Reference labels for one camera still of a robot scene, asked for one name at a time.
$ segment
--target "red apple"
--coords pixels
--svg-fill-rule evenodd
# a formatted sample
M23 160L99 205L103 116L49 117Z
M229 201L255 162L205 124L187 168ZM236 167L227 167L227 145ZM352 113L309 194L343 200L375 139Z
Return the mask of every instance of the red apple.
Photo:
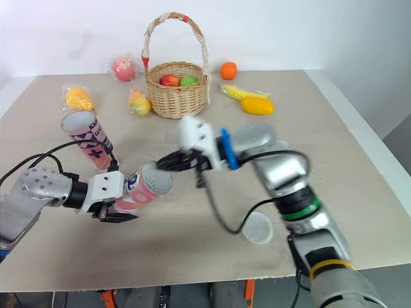
M121 56L116 58L111 69L114 75L121 81L131 81L136 77L136 70L134 69L134 64L130 59Z
M172 74L163 75L160 78L160 84L169 87L180 87L180 78Z

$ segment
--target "beige tabletop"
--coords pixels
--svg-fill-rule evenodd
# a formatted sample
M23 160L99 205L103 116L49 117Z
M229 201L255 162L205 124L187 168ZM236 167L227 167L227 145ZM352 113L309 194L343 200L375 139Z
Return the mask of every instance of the beige tabletop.
M243 123L269 123L279 139L312 159L314 188L346 236L354 265L373 268L411 262L411 220L368 156L330 104L302 71L245 72L233 84L273 93L273 115L246 114L220 93L213 76L211 104L200 117L216 132ZM120 170L177 149L177 121L154 113L136 117L126 108L129 83L108 74L40 76L0 120L0 173L29 155L69 141L60 129L61 87L91 89L98 120L114 145ZM137 84L145 90L143 76ZM96 170L79 148L57 152L64 169L81 180ZM44 165L53 166L51 162ZM8 192L19 173L7 180ZM256 202L267 198L251 166L209 172L209 182L226 220L234 227ZM107 224L72 209L45 208L39 222L0 265L0 291L114 289L294 274L286 230L256 246L225 233L216 222L194 174L175 177L172 192L126 223ZM276 213L274 206L265 209Z

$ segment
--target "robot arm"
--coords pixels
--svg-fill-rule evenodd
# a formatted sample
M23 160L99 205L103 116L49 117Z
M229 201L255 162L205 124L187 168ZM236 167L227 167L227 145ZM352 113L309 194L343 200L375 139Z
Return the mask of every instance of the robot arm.
M26 235L43 207L69 207L79 214L92 212L104 222L118 223L137 216L110 210L123 197L124 175L111 171L87 183L45 167L25 170L9 194L0 200L0 250L9 252Z
M308 161L287 153L271 126L248 124L232 134L222 130L222 136L215 139L208 124L186 117L180 123L179 141L182 150L160 160L157 167L177 171L182 166L195 167L201 173L221 169L224 160L231 169L248 160L253 163L290 233L294 263L311 279L316 307L386 307L371 283L353 269L346 240L308 185ZM275 151L277 155L261 155ZM197 186L203 187L201 176L198 179Z

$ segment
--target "pink can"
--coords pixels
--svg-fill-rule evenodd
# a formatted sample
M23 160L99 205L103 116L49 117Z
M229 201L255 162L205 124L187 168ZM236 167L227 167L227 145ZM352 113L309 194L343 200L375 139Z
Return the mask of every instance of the pink can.
M106 144L110 150L113 145L105 135L103 128L97 121L96 115L91 111L77 111L65 116L62 120L62 129L74 140L98 140ZM80 143L79 147L84 154L92 160L99 170L106 170L110 165L110 155L101 144Z
M120 212L134 212L167 194L172 186L170 172L158 170L153 162L146 163L128 178L127 196L117 200L114 207Z

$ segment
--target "green ring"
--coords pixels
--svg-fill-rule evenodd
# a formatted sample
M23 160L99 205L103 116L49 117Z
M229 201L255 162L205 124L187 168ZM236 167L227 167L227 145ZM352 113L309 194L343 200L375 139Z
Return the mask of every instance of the green ring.
M299 210L298 212L292 214L282 214L285 220L295 220L304 218L312 213L314 213L320 207L320 200L315 198L307 207Z

